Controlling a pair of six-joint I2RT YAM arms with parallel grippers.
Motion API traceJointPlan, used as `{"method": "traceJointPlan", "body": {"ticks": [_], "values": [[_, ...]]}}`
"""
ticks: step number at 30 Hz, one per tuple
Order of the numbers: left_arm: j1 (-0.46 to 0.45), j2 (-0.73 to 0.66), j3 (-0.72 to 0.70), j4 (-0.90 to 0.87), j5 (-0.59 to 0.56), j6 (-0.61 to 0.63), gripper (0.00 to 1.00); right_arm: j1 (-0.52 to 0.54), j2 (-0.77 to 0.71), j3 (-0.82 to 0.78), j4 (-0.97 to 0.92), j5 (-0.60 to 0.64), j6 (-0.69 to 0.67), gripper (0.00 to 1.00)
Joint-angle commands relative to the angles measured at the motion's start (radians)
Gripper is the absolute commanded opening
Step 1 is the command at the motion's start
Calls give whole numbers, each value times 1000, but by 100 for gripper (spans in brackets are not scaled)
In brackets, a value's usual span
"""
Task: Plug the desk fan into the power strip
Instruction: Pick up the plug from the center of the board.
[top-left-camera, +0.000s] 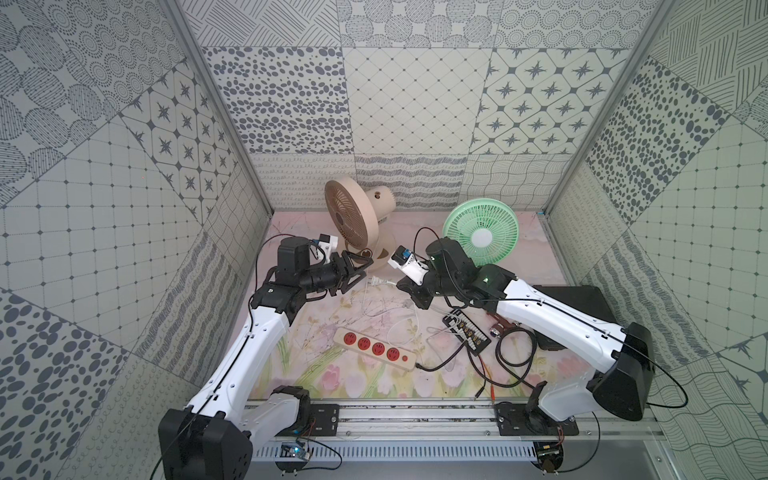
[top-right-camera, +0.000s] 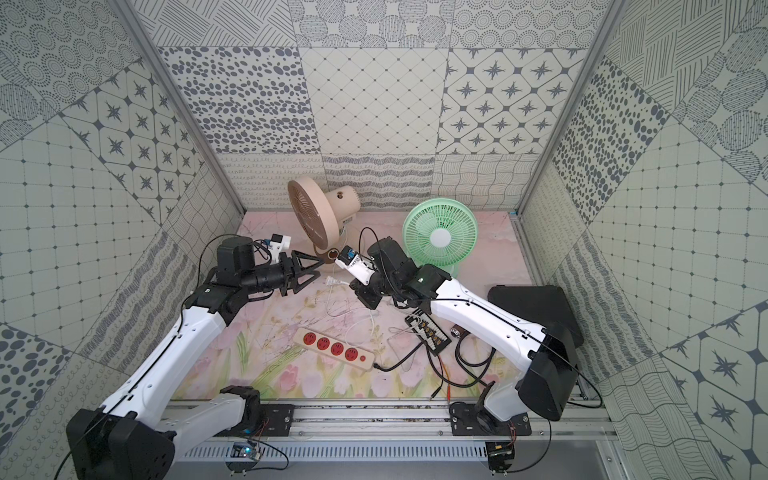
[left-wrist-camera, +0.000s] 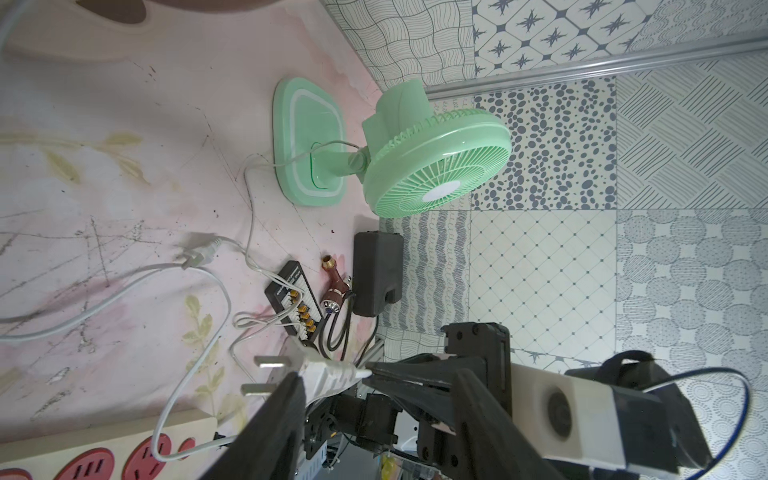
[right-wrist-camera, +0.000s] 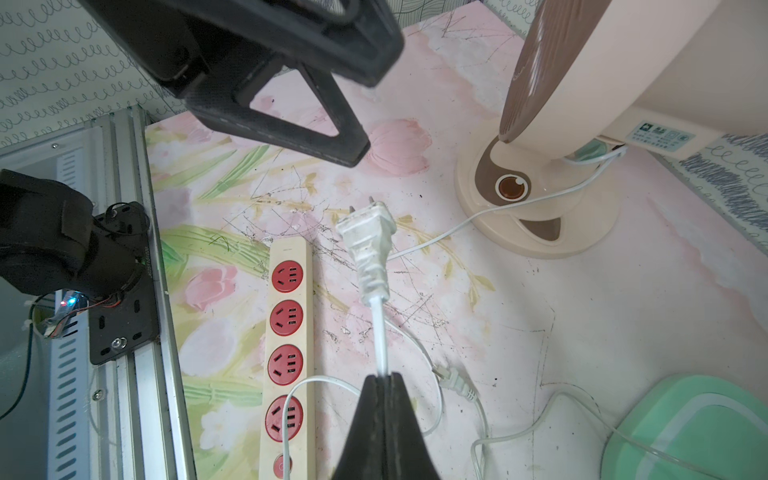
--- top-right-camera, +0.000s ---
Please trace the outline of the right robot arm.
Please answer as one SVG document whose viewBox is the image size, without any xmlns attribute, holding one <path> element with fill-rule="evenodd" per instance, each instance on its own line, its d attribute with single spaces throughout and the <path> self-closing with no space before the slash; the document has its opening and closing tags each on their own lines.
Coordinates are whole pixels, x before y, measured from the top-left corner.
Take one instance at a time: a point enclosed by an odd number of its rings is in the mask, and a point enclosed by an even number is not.
<svg viewBox="0 0 768 480">
<path fill-rule="evenodd" d="M 385 296 L 413 309 L 449 320 L 505 357 L 519 374 L 489 385 L 475 410 L 498 422 L 523 414 L 561 419 L 579 375 L 569 331 L 545 327 L 515 316 L 482 299 L 445 270 L 418 266 L 390 237 L 375 242 L 368 254 L 343 247 L 336 264 L 353 275 L 351 289 L 375 310 Z"/>
</svg>

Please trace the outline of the white red power strip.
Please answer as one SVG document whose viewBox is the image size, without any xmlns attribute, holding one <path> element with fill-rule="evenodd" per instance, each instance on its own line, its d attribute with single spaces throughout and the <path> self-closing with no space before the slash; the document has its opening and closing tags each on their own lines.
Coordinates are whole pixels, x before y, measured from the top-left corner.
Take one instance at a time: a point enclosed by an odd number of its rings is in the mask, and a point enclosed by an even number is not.
<svg viewBox="0 0 768 480">
<path fill-rule="evenodd" d="M 372 351 L 352 346 L 333 336 L 300 327 L 294 333 L 292 341 L 308 351 L 324 355 L 349 366 L 364 371 L 373 369 L 375 354 Z"/>
</svg>

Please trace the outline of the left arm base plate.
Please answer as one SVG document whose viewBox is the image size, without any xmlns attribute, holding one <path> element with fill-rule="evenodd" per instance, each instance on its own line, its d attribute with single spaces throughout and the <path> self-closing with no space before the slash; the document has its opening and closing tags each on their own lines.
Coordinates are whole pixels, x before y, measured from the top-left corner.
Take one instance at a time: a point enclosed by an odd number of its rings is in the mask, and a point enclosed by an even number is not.
<svg viewBox="0 0 768 480">
<path fill-rule="evenodd" d="M 250 438 L 289 437 L 293 425 L 293 404 L 264 404 L 256 409 L 256 416 L 246 421 L 242 434 Z"/>
</svg>

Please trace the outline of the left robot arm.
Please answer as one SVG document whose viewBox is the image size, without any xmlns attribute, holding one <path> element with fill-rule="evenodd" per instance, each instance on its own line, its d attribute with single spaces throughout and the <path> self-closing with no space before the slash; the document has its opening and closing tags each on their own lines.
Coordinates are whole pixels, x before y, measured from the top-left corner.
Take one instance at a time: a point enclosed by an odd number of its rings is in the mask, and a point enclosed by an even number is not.
<svg viewBox="0 0 768 480">
<path fill-rule="evenodd" d="M 178 420 L 163 413 L 209 345 L 250 303 L 297 294 L 318 279 L 323 260 L 287 253 L 276 237 L 217 238 L 216 264 L 182 301 L 179 317 L 134 374 L 96 409 L 66 427 L 69 461 L 79 479 L 162 479 L 175 461 L 220 433 L 248 438 L 268 416 L 261 394 L 230 385 Z"/>
</svg>

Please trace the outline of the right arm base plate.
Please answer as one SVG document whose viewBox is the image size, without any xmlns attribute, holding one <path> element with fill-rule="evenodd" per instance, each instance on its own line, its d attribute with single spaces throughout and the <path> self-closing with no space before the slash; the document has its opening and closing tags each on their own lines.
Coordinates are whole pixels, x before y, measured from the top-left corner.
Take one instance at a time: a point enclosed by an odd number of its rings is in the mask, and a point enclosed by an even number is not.
<svg viewBox="0 0 768 480">
<path fill-rule="evenodd" d="M 496 419 L 485 410 L 476 409 L 476 405 L 466 402 L 453 402 L 449 405 L 452 435 L 456 437 L 530 436 L 532 428 L 526 413 L 513 416 L 510 420 Z"/>
</svg>

